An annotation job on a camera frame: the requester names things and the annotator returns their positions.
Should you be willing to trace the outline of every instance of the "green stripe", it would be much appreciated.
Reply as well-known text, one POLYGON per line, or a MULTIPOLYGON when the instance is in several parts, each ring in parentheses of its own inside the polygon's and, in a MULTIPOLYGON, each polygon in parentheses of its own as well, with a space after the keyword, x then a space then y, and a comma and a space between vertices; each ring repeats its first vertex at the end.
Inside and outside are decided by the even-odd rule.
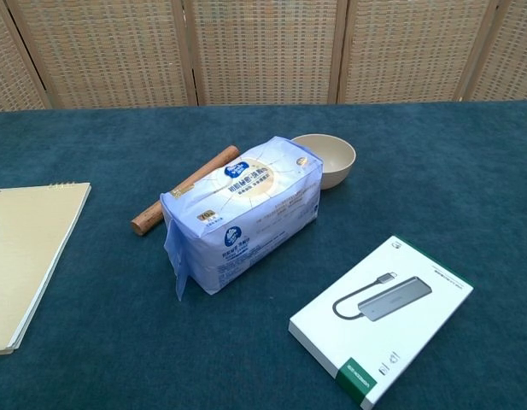
POLYGON ((468 279, 466 279, 465 277, 459 275, 457 272, 455 272, 453 269, 450 269, 448 268, 447 266, 445 266, 444 264, 442 264, 440 261, 437 261, 436 259, 434 259, 433 257, 431 257, 430 255, 428 255, 426 252, 424 252, 423 250, 417 248, 415 245, 413 245, 412 243, 406 241, 403 237, 399 236, 399 235, 395 235, 395 237, 397 237, 398 239, 400 239, 401 241, 407 243, 409 246, 411 246, 413 249, 415 249, 417 252, 419 252, 420 254, 423 254, 424 256, 426 256, 428 259, 430 259, 431 261, 434 261, 435 263, 437 263, 438 265, 440 265, 441 267, 447 269, 448 271, 450 271, 453 275, 457 276, 458 278, 464 280, 465 282, 467 282, 472 288, 474 287, 474 284, 469 281, 468 279))
POLYGON ((367 393, 377 384, 375 379, 352 357, 339 369, 335 380, 358 405, 362 404, 367 393))

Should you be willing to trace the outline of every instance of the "bowl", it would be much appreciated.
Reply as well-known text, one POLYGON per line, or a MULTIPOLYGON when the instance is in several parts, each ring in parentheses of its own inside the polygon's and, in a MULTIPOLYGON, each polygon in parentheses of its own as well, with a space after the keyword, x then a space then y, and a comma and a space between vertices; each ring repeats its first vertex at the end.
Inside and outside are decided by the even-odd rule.
POLYGON ((356 151, 347 141, 326 134, 305 134, 292 138, 296 144, 309 148, 324 162, 320 189, 333 188, 347 178, 356 159, 356 151))

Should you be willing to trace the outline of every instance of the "teal tablecloth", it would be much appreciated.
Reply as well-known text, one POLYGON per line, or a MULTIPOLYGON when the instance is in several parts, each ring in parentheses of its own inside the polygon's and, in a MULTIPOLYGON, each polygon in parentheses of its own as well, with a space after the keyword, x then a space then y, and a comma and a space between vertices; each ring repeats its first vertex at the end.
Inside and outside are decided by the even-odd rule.
POLYGON ((527 102, 148 108, 0 114, 0 187, 92 192, 0 410, 332 409, 351 399, 289 317, 391 234, 475 290, 378 409, 527 408, 527 102), (358 152, 319 217, 215 296, 183 302, 132 217, 228 144, 323 132, 358 152))

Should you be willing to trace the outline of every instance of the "logo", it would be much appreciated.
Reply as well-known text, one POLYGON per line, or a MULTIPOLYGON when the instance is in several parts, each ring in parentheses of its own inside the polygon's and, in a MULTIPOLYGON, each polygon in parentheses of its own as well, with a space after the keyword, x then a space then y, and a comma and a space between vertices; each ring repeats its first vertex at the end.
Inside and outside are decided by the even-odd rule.
POLYGON ((225 175, 231 178, 236 178, 248 167, 249 165, 246 162, 239 162, 238 164, 231 165, 230 167, 225 167, 225 175))
POLYGON ((242 234, 243 232, 238 226, 229 228, 225 233, 225 246, 232 246, 242 234))
POLYGON ((386 376, 386 373, 388 373, 390 369, 384 363, 381 363, 381 364, 382 366, 379 367, 379 371, 381 372, 383 376, 386 376))
POLYGON ((398 362, 399 359, 400 359, 400 356, 396 352, 392 352, 392 354, 390 355, 390 363, 394 365, 395 363, 398 362))

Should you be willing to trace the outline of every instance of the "cable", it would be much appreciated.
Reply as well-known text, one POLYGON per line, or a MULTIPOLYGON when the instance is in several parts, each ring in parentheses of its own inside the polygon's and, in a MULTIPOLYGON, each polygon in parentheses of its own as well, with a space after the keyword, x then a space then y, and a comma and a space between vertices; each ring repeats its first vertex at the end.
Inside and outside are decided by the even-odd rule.
POLYGON ((340 314, 337 311, 337 305, 339 303, 341 303, 341 302, 345 302, 347 299, 351 298, 354 295, 358 295, 359 293, 363 292, 364 290, 368 290, 369 288, 371 288, 372 286, 375 286, 376 284, 386 284, 387 282, 389 282, 390 280, 394 279, 395 277, 396 277, 396 274, 394 272, 385 273, 384 275, 379 276, 377 279, 375 279, 375 282, 371 282, 370 284, 367 284, 366 286, 364 286, 362 288, 359 288, 359 289, 355 290, 354 292, 349 293, 346 296, 343 296, 341 299, 337 299, 333 303, 333 306, 331 307, 333 309, 333 313, 338 318, 345 319, 345 320, 355 320, 355 319, 362 318, 364 316, 363 313, 358 313, 355 316, 345 316, 343 314, 340 314))

